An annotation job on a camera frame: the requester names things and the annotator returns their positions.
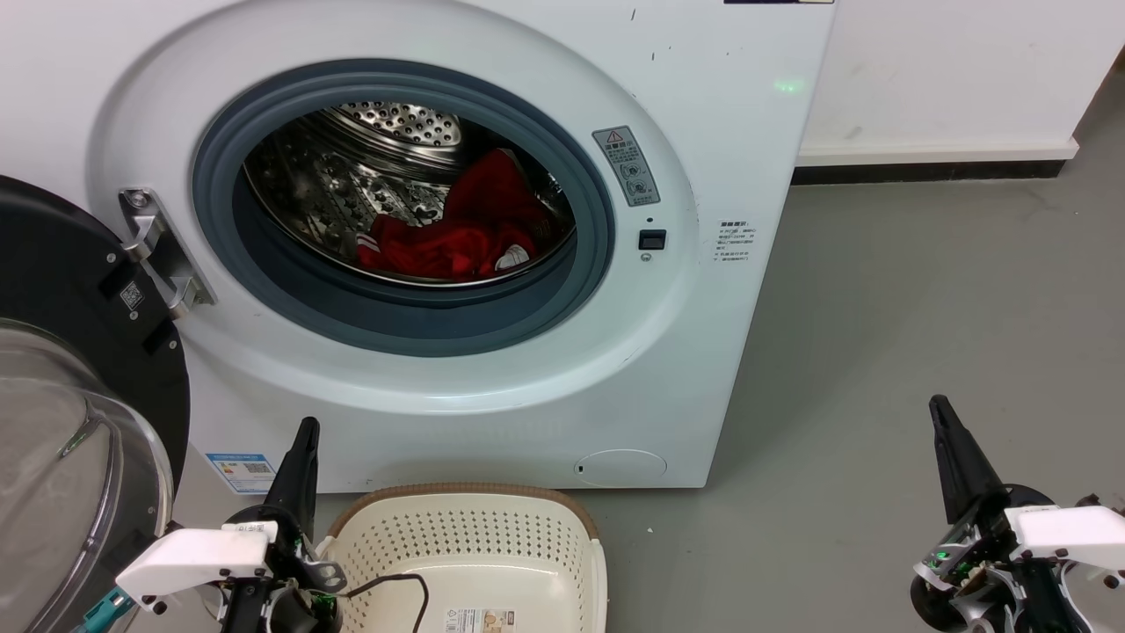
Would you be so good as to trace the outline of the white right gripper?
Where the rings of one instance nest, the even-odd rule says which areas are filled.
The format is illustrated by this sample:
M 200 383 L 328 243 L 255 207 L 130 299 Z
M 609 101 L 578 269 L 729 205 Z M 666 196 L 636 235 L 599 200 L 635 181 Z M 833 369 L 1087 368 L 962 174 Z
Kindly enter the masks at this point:
M 948 397 L 932 396 L 929 412 L 951 527 L 914 568 L 917 616 L 939 633 L 1108 633 L 1069 577 L 1088 569 L 1125 593 L 1125 514 L 1094 496 L 1061 507 L 1006 488 Z

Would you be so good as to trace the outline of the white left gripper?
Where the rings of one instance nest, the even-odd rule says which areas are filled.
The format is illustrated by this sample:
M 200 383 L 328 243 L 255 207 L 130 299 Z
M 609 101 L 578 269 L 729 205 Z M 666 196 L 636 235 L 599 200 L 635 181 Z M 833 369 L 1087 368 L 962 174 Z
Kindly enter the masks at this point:
M 155 613 L 174 593 L 210 586 L 220 633 L 342 633 L 342 566 L 322 560 L 315 525 L 320 421 L 302 418 L 263 506 L 218 528 L 170 530 L 117 576 L 116 586 Z

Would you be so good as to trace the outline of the cream perforated laundry basket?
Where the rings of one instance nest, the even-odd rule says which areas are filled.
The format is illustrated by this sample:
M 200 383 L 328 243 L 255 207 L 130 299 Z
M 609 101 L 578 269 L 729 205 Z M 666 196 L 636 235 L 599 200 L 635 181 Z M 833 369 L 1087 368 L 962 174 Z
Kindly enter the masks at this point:
M 446 612 L 518 612 L 518 633 L 608 633 L 608 568 L 590 513 L 510 483 L 368 492 L 338 516 L 323 557 L 342 566 L 342 633 L 443 633 Z

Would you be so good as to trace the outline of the grey warning sticker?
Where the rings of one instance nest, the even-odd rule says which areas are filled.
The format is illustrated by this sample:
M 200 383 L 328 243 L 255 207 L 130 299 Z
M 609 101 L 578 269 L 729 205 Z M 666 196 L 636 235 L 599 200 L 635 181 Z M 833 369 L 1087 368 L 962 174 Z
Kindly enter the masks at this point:
M 628 206 L 659 204 L 662 197 L 650 165 L 628 126 L 600 129 L 592 137 L 616 177 Z

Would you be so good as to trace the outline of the white printed text label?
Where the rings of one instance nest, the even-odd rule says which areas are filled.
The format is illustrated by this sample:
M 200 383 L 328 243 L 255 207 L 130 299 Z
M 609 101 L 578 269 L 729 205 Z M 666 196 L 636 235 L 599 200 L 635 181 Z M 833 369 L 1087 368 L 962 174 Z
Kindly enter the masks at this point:
M 710 255 L 716 264 L 742 264 L 752 259 L 757 229 L 752 221 L 721 219 L 710 244 Z

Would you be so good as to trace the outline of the metal door hinge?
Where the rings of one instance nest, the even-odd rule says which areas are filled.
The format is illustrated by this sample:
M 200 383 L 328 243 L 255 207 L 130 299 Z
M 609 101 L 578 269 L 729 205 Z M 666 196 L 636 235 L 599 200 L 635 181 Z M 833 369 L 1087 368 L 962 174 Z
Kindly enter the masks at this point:
M 173 319 L 182 319 L 200 306 L 214 306 L 216 297 L 210 284 L 179 241 L 156 192 L 128 187 L 120 189 L 117 197 L 129 227 L 123 247 L 153 278 Z

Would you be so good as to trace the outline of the red and white garment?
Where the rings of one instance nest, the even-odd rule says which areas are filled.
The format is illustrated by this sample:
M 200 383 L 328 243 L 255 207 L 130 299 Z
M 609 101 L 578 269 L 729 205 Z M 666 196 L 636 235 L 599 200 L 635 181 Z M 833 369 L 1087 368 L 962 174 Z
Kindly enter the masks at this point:
M 514 153 L 493 150 L 454 181 L 441 220 L 425 227 L 379 217 L 359 234 L 359 265 L 457 283 L 507 273 L 544 255 L 562 224 L 526 183 Z

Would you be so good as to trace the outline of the stainless steel washing machine drum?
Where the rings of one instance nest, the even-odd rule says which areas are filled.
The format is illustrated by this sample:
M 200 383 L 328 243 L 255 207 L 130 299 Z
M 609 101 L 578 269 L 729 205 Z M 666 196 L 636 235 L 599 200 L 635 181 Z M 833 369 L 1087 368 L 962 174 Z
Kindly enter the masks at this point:
M 454 181 L 493 150 L 514 153 L 532 193 L 562 224 L 554 248 L 502 275 L 465 283 L 359 265 L 359 234 L 382 216 L 410 227 L 441 220 Z M 430 105 L 363 100 L 304 115 L 256 145 L 243 177 L 271 220 L 302 247 L 379 283 L 443 289 L 501 283 L 550 263 L 576 233 L 562 186 L 538 159 L 510 136 Z

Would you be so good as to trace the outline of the blue energy label sticker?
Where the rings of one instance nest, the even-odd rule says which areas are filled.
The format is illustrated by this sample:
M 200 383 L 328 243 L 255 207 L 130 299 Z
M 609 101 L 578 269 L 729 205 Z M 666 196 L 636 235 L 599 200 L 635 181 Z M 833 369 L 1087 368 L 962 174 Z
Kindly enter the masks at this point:
M 274 482 L 276 469 L 266 455 L 207 453 L 206 456 L 233 492 L 266 496 Z

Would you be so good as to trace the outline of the round white filter cover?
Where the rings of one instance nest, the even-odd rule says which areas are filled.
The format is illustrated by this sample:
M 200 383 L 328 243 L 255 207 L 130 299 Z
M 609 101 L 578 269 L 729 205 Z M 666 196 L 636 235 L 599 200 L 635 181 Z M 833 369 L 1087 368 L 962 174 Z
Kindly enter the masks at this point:
M 634 489 L 657 486 L 667 469 L 663 456 L 647 450 L 608 449 L 580 458 L 574 465 L 574 473 L 590 486 Z

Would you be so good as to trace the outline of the teal left gripper connector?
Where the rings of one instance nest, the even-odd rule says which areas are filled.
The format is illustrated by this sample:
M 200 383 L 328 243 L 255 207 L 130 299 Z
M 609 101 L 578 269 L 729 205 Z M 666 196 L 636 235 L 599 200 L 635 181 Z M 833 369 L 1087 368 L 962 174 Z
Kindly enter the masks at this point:
M 133 608 L 135 608 L 133 598 L 116 586 L 111 593 L 106 593 L 100 602 L 87 611 L 80 624 L 71 633 L 109 633 L 112 625 L 124 615 L 128 615 Z

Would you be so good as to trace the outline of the printed food package label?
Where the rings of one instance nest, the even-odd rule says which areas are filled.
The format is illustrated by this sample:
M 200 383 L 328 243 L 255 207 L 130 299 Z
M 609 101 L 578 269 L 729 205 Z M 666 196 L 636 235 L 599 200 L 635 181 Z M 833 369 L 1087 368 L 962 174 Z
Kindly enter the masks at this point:
M 443 633 L 518 633 L 518 612 L 461 608 L 446 612 Z

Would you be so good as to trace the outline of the grey rubber door gasket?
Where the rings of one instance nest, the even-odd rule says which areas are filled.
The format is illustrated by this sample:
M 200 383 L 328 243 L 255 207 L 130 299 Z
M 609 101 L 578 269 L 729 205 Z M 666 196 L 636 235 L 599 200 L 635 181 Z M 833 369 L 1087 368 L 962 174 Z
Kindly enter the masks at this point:
M 254 200 L 236 168 L 285 123 L 368 96 L 429 100 L 514 141 L 562 186 L 576 212 L 576 235 L 558 255 L 514 280 L 449 289 L 374 280 L 313 255 L 266 216 L 266 205 Z M 615 242 L 606 181 L 570 132 L 508 90 L 417 62 L 324 62 L 250 88 L 205 133 L 192 195 L 214 255 L 254 299 L 327 340 L 411 358 L 478 355 L 542 335 L 591 299 Z

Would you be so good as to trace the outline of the white front-load washing machine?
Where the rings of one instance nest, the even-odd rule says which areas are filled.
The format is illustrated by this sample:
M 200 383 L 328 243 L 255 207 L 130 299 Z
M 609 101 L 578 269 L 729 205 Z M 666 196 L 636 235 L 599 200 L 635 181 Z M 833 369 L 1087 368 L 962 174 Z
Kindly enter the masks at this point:
M 120 243 L 123 188 L 165 205 L 216 297 L 173 319 L 188 442 L 276 469 L 320 421 L 320 492 L 484 481 L 593 488 L 608 449 L 698 488 L 752 327 L 831 38 L 835 0 L 0 0 L 0 177 L 64 198 Z M 290 69 L 348 60 L 453 69 L 570 132 L 603 177 L 606 277 L 518 345 L 411 358 L 327 340 L 269 309 L 214 255 L 194 160 L 234 99 Z M 628 126 L 659 204 L 630 207 L 592 133 Z M 716 221 L 752 221 L 752 259 L 716 264 Z M 667 229 L 666 248 L 636 248 Z

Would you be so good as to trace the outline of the white and black wall baseboard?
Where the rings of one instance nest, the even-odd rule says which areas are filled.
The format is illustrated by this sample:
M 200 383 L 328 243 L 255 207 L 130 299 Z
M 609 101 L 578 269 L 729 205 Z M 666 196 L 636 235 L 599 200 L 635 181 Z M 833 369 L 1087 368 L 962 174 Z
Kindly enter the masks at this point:
M 960 144 L 951 147 L 819 147 L 801 150 L 791 186 L 980 183 L 1061 175 L 1078 154 L 1060 142 Z

